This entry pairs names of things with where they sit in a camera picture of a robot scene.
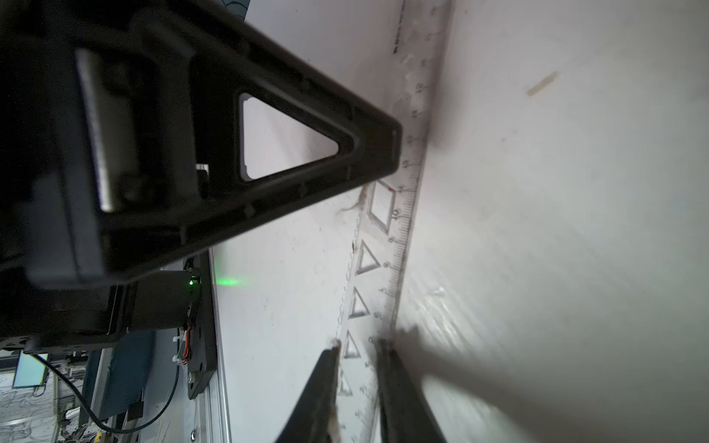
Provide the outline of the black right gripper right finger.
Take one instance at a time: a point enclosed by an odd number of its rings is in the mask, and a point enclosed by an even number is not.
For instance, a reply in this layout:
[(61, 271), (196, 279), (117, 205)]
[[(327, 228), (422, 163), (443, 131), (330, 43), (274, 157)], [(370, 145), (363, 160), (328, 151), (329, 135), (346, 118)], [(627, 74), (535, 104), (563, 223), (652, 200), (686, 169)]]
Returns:
[(399, 354), (389, 341), (376, 342), (382, 442), (445, 442)]

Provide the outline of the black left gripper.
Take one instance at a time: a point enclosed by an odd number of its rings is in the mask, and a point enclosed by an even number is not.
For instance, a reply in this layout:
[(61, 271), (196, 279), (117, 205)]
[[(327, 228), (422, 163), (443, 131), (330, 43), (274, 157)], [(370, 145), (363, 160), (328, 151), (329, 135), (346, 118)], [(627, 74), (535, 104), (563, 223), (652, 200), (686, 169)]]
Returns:
[(1, 346), (108, 347), (188, 323), (185, 277), (155, 271), (184, 249), (168, 201), (175, 145), (158, 65), (137, 29), (194, 22), (196, 1), (1, 5)]

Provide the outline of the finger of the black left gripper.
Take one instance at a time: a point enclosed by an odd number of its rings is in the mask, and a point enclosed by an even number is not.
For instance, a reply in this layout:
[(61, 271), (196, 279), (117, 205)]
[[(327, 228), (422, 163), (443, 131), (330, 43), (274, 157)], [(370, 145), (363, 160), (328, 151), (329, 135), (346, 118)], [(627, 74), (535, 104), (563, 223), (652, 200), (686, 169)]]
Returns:
[(182, 5), (182, 121), (207, 171), (182, 220), (216, 244), (396, 170), (401, 125), (381, 110), (394, 1), (257, 1), (244, 20)]

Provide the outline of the long clear stencil ruler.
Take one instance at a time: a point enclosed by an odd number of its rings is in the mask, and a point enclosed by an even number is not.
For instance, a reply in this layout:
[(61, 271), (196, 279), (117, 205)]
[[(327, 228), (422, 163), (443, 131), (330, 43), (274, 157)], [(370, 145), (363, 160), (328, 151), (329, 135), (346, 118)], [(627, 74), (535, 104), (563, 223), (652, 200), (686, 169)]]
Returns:
[(337, 419), (343, 442), (376, 442), (375, 343), (395, 329), (417, 194), (453, 3), (405, 1), (391, 59), (388, 111), (403, 127), (397, 171), (364, 186), (339, 317)]

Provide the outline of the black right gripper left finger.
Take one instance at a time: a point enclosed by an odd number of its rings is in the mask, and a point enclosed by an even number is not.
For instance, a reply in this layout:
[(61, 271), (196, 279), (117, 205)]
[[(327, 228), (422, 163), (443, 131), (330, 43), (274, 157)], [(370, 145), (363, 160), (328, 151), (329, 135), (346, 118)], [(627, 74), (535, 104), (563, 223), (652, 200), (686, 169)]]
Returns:
[(324, 350), (276, 442), (332, 442), (341, 343)]

